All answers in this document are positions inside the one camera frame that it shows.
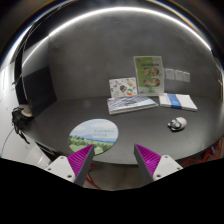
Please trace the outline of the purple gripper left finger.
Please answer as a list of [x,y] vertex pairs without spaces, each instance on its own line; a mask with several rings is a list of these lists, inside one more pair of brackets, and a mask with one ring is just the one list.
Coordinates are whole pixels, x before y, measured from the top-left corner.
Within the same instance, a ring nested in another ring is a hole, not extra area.
[[68,157],[59,156],[46,168],[46,171],[82,186],[94,155],[94,146],[89,145]]

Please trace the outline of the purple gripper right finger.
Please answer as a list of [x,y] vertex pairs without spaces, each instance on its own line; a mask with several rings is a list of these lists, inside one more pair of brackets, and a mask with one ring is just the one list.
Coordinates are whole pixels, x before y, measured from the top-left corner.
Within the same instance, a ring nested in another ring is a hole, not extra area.
[[145,185],[182,169],[169,155],[160,156],[139,144],[134,145],[134,155]]

